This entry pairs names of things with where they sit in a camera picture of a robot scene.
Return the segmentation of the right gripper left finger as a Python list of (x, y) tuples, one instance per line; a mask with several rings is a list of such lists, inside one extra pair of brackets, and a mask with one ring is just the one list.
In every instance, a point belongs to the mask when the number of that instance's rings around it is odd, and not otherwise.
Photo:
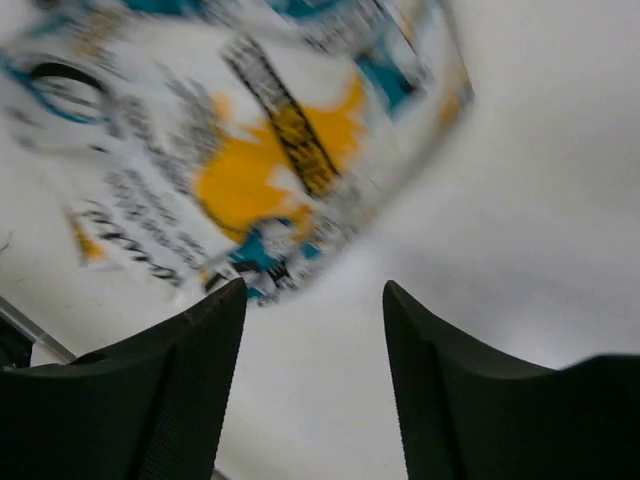
[(67, 364), (31, 364), (1, 327), (5, 479), (208, 479), (247, 304), (236, 279), (189, 309)]

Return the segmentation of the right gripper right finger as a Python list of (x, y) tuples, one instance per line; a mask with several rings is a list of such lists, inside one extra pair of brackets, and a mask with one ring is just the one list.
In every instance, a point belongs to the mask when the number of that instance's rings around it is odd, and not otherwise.
[(635, 479), (639, 359), (554, 370), (502, 352), (383, 290), (389, 366), (411, 479)]

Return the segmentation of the printed white teal yellow shorts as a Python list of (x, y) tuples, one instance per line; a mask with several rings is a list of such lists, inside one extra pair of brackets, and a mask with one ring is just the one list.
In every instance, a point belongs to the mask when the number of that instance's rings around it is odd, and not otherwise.
[(441, 1), (69, 1), (1, 45), (1, 115), (83, 263), (269, 305), (473, 97)]

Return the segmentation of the aluminium table edge rail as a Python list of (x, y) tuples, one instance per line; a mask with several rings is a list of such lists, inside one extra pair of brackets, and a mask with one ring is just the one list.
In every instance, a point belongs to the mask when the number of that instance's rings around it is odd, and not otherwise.
[(1, 318), (34, 344), (41, 346), (59, 360), (70, 363), (76, 356), (29, 319), (7, 299), (1, 297)]

